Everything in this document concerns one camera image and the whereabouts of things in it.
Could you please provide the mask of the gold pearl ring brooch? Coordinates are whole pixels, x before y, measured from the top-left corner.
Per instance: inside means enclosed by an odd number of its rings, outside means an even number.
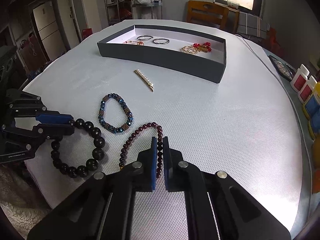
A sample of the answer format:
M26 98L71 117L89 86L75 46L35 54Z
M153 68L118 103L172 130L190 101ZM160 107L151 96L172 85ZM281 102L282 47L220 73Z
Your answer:
M183 46L181 52L194 55L198 53L198 50L194 46Z

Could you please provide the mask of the silver metal bangle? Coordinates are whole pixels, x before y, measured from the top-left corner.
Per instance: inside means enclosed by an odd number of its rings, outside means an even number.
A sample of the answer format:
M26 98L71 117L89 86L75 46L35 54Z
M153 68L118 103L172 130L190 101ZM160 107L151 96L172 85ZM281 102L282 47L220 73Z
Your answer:
M154 38L152 40L153 44L160 44L160 45L165 45L165 44L168 44L169 42L170 40L167 38Z
M140 35L139 37L136 38L137 41L148 41L153 39L153 36L151 35Z

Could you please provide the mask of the dark grey jewelry box tray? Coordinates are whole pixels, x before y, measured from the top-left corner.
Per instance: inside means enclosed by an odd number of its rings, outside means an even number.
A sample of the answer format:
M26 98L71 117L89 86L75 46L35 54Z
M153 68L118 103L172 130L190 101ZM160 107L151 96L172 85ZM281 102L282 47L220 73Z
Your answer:
M152 40L137 41L140 35L167 38L168 44L153 44ZM208 53L187 54L183 46L211 43ZM226 41L223 38L195 30L163 25L134 24L97 43L100 55L129 60L175 70L214 83L220 83L226 69Z

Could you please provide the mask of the red bead gold jewelry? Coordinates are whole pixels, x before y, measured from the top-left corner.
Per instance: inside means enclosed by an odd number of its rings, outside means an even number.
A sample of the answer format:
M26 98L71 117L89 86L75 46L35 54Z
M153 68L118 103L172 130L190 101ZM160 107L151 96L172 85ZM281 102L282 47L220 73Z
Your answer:
M211 52L212 51L211 43L210 42L205 42L203 44L194 43L192 45L192 51L193 51L194 54Z

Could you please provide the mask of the pearl gold hair clip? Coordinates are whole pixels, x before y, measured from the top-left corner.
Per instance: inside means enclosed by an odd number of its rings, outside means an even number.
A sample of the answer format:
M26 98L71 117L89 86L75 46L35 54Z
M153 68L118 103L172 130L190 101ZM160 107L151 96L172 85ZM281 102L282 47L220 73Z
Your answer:
M143 80L143 82L154 92L153 83L141 72L139 69L135 69L134 72Z

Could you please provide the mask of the white table cloth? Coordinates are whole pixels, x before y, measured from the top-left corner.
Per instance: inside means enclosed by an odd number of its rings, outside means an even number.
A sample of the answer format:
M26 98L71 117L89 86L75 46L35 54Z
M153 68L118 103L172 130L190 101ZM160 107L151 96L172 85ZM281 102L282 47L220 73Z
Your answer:
M130 131L103 131L105 158L99 171L119 171L120 150L147 122L163 128L171 148L208 173L227 172L296 236L309 213L310 174L301 123L263 48L219 29L171 20L146 20L224 38L226 70L220 83L149 64L102 57L97 43L135 21L124 21L86 38L50 64L25 91L50 110L98 125L100 101L119 94L134 117ZM153 83L154 92L134 72Z

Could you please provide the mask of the red bag on floor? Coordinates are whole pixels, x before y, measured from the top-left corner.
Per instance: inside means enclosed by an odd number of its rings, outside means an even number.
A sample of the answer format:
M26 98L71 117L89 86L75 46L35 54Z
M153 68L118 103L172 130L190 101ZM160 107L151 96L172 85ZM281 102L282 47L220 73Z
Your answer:
M82 30L82 39L85 40L86 38L88 38L92 34L93 34L92 28L83 29Z

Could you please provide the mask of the white refrigerator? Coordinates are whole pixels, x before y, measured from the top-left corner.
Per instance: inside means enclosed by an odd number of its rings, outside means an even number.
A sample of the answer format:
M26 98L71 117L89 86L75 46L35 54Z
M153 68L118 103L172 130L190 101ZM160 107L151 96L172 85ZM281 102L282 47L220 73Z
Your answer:
M66 48L56 21L52 1L34 8L33 16L43 47L50 61L54 61L66 51Z

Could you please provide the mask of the small metal cart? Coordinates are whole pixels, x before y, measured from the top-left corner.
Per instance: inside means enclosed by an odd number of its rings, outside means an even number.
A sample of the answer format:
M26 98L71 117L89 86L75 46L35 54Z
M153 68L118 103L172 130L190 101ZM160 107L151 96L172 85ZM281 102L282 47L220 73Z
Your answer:
M137 3L135 0L133 0L131 3L133 19L162 20L162 5L162 0L148 0L146 3Z

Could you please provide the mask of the metal storage shelf rack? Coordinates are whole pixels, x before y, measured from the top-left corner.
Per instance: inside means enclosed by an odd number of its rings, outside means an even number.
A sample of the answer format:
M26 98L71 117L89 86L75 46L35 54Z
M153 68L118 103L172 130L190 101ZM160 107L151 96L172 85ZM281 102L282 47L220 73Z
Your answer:
M104 0L108 25L114 25L124 20L131 20L131 0Z

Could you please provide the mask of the wooden chair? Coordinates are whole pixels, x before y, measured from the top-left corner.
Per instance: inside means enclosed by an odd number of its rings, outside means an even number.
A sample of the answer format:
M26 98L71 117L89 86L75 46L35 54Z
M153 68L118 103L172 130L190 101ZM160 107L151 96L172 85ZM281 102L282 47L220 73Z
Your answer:
M187 22L217 25L220 30L225 29L229 9L221 5L204 1L188 1Z

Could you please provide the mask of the black patterned tray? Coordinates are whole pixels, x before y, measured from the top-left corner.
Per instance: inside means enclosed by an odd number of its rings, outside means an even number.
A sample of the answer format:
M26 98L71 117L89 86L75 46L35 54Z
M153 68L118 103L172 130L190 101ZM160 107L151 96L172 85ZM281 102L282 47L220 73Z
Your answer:
M276 71L281 77L283 77L287 81L293 80L295 71L288 64L282 63L272 55L269 55L268 57L271 63L273 64L274 68L276 69Z

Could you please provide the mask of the yellow cap blue bottle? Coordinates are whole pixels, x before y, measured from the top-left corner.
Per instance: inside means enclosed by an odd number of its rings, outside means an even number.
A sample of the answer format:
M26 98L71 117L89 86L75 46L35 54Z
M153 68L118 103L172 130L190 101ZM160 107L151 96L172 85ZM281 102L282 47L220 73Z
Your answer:
M319 93L320 93L320 82L316 83L312 93L307 98L306 102L303 103L303 113L308 120L319 110Z

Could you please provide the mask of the grey plaid folded cloth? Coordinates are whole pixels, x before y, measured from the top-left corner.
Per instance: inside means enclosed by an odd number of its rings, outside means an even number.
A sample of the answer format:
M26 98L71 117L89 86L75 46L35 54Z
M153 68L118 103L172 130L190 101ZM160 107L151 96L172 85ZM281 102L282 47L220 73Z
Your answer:
M270 25L258 16L240 12L236 33L265 39Z

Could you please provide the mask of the white red label bottle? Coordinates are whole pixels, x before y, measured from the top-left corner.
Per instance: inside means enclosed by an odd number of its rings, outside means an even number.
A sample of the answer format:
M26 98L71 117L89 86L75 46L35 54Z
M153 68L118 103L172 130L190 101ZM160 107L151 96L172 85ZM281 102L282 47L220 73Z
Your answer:
M308 70L308 68L306 68L304 64L301 64L300 67L297 69L293 79L290 82L290 85L295 92L297 93L300 92L300 90L308 80L309 73L310 71Z

